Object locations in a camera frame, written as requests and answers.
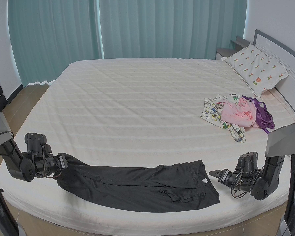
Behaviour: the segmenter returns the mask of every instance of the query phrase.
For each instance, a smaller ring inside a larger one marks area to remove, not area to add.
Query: black pants
[[[65,154],[58,186],[92,203],[121,210],[175,212],[220,202],[201,160],[156,168],[89,166]]]

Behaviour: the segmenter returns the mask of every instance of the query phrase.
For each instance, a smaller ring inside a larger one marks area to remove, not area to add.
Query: cartoon print shirt
[[[221,120],[221,112],[224,106],[223,102],[219,102],[220,99],[228,100],[235,104],[238,104],[240,94],[228,94],[227,96],[217,95],[215,98],[205,98],[205,109],[200,115],[200,117],[209,123],[220,128],[225,128],[231,132],[231,136],[236,142],[244,143],[246,141],[246,133],[243,127],[239,127],[235,124],[230,124],[228,122]]]

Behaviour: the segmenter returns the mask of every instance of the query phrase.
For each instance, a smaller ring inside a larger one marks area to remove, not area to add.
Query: black baseboard
[[[23,85],[21,84],[8,98],[8,104],[12,102],[12,100],[18,95],[19,92],[21,92],[22,89],[23,89]]]

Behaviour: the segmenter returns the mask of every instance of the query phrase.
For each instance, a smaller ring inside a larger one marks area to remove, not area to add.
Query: floor
[[[14,134],[18,132],[26,117],[45,93],[47,88],[47,84],[28,85],[14,98],[14,100],[9,105],[4,108],[4,116],[9,123],[11,131],[13,131]],[[36,218],[27,212],[13,207],[10,204],[8,204],[8,207],[10,208],[14,218],[19,223],[21,223],[28,236],[96,235],[57,226],[42,219]],[[276,234],[280,218],[285,212],[285,208],[286,203],[236,225],[209,232],[188,234],[188,236],[274,236]]]

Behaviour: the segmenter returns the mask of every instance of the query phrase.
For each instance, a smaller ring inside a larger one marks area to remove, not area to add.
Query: pillow
[[[267,56],[253,44],[224,60],[258,97],[288,76],[287,70],[276,58]]]

